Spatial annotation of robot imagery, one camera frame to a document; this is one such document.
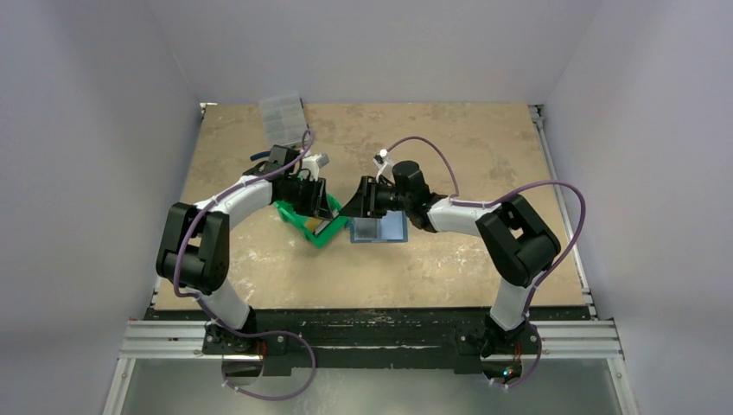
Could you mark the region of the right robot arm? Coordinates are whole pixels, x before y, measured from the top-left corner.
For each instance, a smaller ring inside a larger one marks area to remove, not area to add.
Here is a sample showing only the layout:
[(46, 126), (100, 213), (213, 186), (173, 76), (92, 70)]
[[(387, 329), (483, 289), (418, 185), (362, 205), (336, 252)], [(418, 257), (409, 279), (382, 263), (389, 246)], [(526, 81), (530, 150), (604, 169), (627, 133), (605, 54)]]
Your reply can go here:
[(561, 255), (558, 237), (523, 195), (484, 203), (452, 201), (430, 190), (414, 161), (397, 163), (392, 175), (392, 180), (362, 176), (341, 215), (377, 219), (403, 212), (415, 228), (425, 232), (480, 238), (500, 275), (485, 339), (491, 349), (507, 351), (526, 326), (540, 280)]

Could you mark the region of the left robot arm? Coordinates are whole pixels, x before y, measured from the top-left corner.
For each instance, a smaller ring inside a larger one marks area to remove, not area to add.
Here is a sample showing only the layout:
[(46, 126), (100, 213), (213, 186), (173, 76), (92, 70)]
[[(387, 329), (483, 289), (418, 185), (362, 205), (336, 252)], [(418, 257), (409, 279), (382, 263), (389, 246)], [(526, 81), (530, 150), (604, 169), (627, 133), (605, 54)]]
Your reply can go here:
[(252, 307), (227, 280), (230, 232), (275, 202), (296, 214), (333, 223), (336, 209), (328, 199), (320, 170), (324, 153), (275, 145), (230, 187), (194, 204), (177, 202), (167, 213), (156, 256), (156, 273), (173, 285), (177, 297), (192, 298), (225, 330), (224, 342), (235, 353), (255, 348), (258, 331), (248, 324)]

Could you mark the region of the green plastic bin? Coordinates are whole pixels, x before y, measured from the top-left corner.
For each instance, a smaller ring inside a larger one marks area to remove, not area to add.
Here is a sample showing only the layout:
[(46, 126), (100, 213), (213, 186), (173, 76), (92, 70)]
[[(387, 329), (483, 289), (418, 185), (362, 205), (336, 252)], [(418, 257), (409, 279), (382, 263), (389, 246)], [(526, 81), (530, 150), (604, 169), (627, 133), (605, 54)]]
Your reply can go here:
[(348, 217), (340, 216), (341, 204), (332, 196), (328, 195), (332, 208), (338, 208), (338, 216), (333, 219), (334, 224), (318, 236), (313, 234), (316, 226), (323, 220), (296, 214), (292, 206), (284, 201), (276, 201), (273, 206), (277, 209), (283, 222), (292, 225), (308, 242), (316, 248), (321, 249), (331, 239), (347, 226)]

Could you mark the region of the blue card holder wallet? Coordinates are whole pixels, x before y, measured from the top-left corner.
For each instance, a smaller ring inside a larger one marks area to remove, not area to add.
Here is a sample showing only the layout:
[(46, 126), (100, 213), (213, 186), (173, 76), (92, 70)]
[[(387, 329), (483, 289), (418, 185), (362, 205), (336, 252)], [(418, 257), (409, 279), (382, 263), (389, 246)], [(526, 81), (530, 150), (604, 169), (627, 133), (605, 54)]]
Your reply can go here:
[(352, 218), (348, 229), (352, 243), (405, 243), (408, 220), (402, 211), (388, 211), (380, 219)]

